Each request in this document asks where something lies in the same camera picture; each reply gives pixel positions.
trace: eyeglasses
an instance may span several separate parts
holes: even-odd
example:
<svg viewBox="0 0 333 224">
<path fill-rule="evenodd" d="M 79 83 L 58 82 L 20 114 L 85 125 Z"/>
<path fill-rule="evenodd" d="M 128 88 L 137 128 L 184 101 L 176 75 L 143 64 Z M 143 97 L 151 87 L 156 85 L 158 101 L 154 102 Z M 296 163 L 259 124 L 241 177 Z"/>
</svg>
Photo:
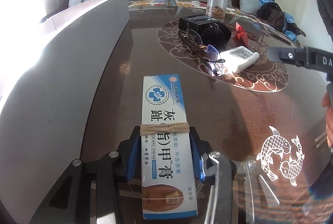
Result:
<svg viewBox="0 0 333 224">
<path fill-rule="evenodd" d="M 215 76 L 219 77 L 224 74 L 223 63 L 225 63 L 225 60 L 221 58 L 219 51 L 212 45 L 203 45 L 201 36 L 196 31 L 189 28 L 189 23 L 186 34 L 181 32 L 180 35 L 191 52 L 197 55 Z M 201 56 L 200 52 L 202 51 L 205 51 L 210 60 L 204 59 Z"/>
</svg>

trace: metal bolt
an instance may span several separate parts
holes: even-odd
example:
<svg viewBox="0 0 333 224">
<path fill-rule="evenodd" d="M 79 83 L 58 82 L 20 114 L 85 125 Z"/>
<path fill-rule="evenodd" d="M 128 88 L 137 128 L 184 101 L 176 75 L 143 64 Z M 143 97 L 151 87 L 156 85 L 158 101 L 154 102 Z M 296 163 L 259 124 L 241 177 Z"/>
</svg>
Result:
<svg viewBox="0 0 333 224">
<path fill-rule="evenodd" d="M 74 167 L 77 167 L 77 166 L 80 166 L 81 165 L 81 160 L 80 159 L 75 159 L 73 162 L 72 162 L 72 165 Z"/>
<path fill-rule="evenodd" d="M 249 160 L 247 163 L 250 167 L 255 167 L 257 165 L 257 162 L 255 162 L 254 160 Z"/>
<path fill-rule="evenodd" d="M 119 155 L 119 153 L 117 151 L 112 151 L 112 152 L 109 153 L 109 157 L 111 157 L 111 158 L 115 158 L 118 155 Z"/>
<path fill-rule="evenodd" d="M 210 153 L 210 155 L 211 155 L 211 157 L 213 157 L 213 158 L 219 158 L 219 157 L 221 156 L 221 154 L 220 154 L 219 152 L 217 152 L 217 151 L 212 151 L 212 152 Z"/>
</svg>

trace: toenail cream box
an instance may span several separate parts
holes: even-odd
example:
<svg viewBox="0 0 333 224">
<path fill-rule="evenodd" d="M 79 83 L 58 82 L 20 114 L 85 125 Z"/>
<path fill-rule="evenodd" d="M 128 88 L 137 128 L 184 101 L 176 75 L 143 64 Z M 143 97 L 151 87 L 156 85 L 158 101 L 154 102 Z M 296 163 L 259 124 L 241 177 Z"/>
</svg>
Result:
<svg viewBox="0 0 333 224">
<path fill-rule="evenodd" d="M 179 76 L 144 77 L 142 124 L 187 122 Z M 189 134 L 141 137 L 144 219 L 172 219 L 198 214 Z"/>
</svg>

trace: human hand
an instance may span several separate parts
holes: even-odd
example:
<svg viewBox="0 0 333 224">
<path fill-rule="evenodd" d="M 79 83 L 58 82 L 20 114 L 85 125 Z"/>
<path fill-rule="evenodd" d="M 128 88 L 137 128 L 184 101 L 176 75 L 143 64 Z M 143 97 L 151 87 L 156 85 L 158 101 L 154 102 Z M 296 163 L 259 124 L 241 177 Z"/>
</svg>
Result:
<svg viewBox="0 0 333 224">
<path fill-rule="evenodd" d="M 331 100 L 327 93 L 325 93 L 324 98 L 321 102 L 321 106 L 327 108 L 326 110 L 326 134 L 327 134 L 327 144 L 328 147 L 332 146 L 333 143 L 333 110 L 331 107 Z"/>
</svg>

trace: pile of clothes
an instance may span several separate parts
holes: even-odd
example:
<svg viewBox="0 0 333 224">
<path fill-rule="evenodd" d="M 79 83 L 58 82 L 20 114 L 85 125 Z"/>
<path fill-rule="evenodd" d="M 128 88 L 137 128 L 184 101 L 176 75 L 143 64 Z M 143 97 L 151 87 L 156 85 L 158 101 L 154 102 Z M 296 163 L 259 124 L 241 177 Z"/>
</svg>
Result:
<svg viewBox="0 0 333 224">
<path fill-rule="evenodd" d="M 271 0 L 259 0 L 261 8 L 257 16 L 279 32 L 283 32 L 289 39 L 296 42 L 298 35 L 306 34 L 296 25 L 294 18 L 282 11 L 280 6 Z"/>
</svg>

